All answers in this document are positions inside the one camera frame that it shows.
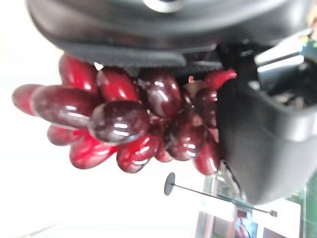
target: glossy grape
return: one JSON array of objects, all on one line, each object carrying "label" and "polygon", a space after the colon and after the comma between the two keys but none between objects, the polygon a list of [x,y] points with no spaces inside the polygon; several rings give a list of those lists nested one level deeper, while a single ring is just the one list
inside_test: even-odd
[{"label": "glossy grape", "polygon": [[34,113],[49,122],[70,128],[86,128],[97,95],[64,85],[41,87],[31,97]]},{"label": "glossy grape", "polygon": [[142,101],[151,112],[162,118],[172,118],[181,106],[179,87],[173,75],[165,69],[144,70],[138,84]]},{"label": "glossy grape", "polygon": [[207,129],[200,116],[194,112],[181,112],[164,134],[166,151],[176,160],[196,158],[206,141]]},{"label": "glossy grape", "polygon": [[208,88],[216,92],[227,80],[236,76],[236,72],[232,69],[210,71],[205,76],[205,83]]},{"label": "glossy grape", "polygon": [[40,84],[25,84],[16,88],[12,93],[13,104],[22,112],[34,116],[31,110],[30,98]]},{"label": "glossy grape", "polygon": [[190,97],[189,92],[187,92],[186,90],[182,90],[181,98],[182,98],[182,108],[188,109],[188,110],[191,110],[192,108],[194,108],[193,100]]},{"label": "glossy grape", "polygon": [[53,145],[64,146],[78,140],[87,130],[69,130],[66,128],[51,125],[47,131],[47,137]]},{"label": "glossy grape", "polygon": [[200,155],[193,160],[195,168],[208,176],[218,171],[220,166],[220,150],[212,134],[203,146]]},{"label": "glossy grape", "polygon": [[76,168],[90,169],[104,162],[116,151],[116,146],[100,142],[86,134],[71,145],[69,158]]},{"label": "glossy grape", "polygon": [[159,142],[159,146],[158,146],[158,151],[155,154],[155,158],[162,162],[162,163],[167,163],[173,160],[173,158],[169,155],[169,153],[165,150],[164,147],[164,140],[161,137],[160,138],[160,142]]},{"label": "glossy grape", "polygon": [[98,140],[122,144],[144,135],[149,128],[146,109],[134,101],[115,101],[94,110],[90,133]]},{"label": "glossy grape", "polygon": [[64,85],[98,94],[97,70],[94,65],[64,54],[59,60],[59,74]]},{"label": "glossy grape", "polygon": [[118,166],[126,173],[134,174],[140,171],[156,154],[160,136],[160,128],[151,125],[145,135],[121,145],[117,153]]},{"label": "glossy grape", "polygon": [[98,72],[97,84],[106,101],[139,101],[135,85],[122,68],[104,67]]},{"label": "glossy grape", "polygon": [[201,89],[194,99],[194,110],[209,128],[216,128],[217,93],[210,88]]}]

